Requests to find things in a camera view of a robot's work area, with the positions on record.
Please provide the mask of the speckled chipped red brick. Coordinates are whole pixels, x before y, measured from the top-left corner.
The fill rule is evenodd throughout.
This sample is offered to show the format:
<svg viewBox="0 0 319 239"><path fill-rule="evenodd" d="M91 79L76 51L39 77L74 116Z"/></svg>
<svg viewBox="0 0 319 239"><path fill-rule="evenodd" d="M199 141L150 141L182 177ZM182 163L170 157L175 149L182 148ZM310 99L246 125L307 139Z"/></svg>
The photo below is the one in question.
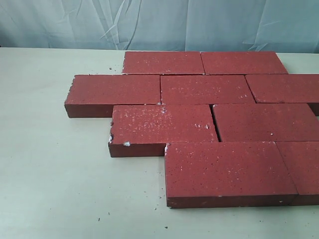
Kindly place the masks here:
<svg viewBox="0 0 319 239"><path fill-rule="evenodd" d="M110 156L163 156L168 143L217 142L209 105L115 106Z"/></svg>

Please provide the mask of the lone red brick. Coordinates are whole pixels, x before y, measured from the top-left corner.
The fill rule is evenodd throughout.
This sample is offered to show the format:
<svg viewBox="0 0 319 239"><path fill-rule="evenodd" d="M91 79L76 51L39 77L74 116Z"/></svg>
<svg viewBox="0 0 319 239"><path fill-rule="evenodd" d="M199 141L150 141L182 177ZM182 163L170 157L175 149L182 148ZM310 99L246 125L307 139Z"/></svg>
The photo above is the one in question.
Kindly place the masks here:
<svg viewBox="0 0 319 239"><path fill-rule="evenodd" d="M69 118L110 118L116 105L158 103L159 75L76 75L64 106Z"/></svg>

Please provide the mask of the right edge red brick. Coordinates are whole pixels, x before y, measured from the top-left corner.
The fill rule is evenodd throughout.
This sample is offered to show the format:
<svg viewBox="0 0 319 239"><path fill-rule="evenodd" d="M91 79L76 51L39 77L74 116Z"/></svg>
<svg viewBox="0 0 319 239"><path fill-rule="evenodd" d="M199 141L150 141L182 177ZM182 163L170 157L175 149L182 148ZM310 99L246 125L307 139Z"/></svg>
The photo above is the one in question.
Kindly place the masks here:
<svg viewBox="0 0 319 239"><path fill-rule="evenodd" d="M246 75L257 103L306 103L319 115L318 74Z"/></svg>

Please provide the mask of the white fabric backdrop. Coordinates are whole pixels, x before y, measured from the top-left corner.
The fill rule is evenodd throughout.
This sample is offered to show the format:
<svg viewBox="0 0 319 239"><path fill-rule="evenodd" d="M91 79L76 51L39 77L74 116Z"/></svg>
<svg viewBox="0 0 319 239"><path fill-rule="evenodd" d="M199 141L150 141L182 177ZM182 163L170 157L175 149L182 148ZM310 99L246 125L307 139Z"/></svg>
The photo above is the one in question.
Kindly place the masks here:
<svg viewBox="0 0 319 239"><path fill-rule="evenodd" d="M2 47L318 53L316 0L3 0Z"/></svg>

